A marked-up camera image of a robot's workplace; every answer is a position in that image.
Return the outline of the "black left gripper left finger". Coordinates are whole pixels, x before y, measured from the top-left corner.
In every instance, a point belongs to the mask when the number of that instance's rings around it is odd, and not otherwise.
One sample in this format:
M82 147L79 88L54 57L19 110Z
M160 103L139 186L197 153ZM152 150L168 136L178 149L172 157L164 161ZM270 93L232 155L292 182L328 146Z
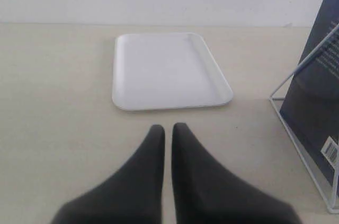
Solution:
M121 168L65 203L52 223L162 223L164 158L165 131L153 125Z

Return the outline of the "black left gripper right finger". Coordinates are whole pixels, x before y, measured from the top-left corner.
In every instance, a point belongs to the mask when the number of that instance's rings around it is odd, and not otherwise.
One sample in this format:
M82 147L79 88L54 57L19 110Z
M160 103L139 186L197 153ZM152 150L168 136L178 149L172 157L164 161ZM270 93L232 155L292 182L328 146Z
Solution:
M301 223L293 207L222 166L185 123L172 133L177 223Z

